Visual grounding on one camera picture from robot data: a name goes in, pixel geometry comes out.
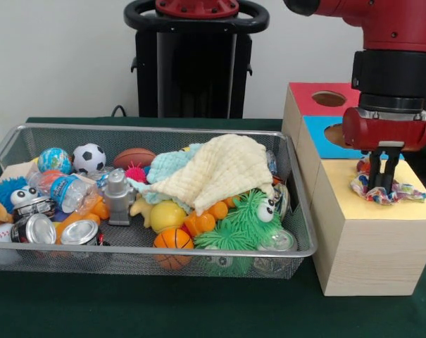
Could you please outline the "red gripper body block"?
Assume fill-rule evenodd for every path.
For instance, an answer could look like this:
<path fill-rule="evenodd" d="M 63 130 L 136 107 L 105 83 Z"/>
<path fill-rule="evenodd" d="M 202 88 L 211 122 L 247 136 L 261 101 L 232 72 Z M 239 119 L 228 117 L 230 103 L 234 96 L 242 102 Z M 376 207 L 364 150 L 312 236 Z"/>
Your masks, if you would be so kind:
<path fill-rule="evenodd" d="M 379 147 L 418 151 L 426 145 L 426 111 L 411 114 L 348 108 L 342 128 L 345 143 L 362 151 Z"/>

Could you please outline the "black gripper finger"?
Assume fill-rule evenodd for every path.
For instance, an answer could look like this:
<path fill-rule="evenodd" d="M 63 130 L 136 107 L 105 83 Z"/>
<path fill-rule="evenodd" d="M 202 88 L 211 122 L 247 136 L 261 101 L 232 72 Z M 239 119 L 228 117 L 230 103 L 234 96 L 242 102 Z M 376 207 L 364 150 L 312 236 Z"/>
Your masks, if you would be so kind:
<path fill-rule="evenodd" d="M 382 150 L 375 149 L 370 152 L 369 164 L 370 171 L 368 176 L 368 191 L 382 186 L 382 173 L 380 172 Z"/>
<path fill-rule="evenodd" d="M 385 188 L 386 193 L 391 193 L 395 169 L 399 162 L 400 150 L 386 149 L 385 153 L 387 155 L 387 160 L 382 174 L 382 186 Z"/>

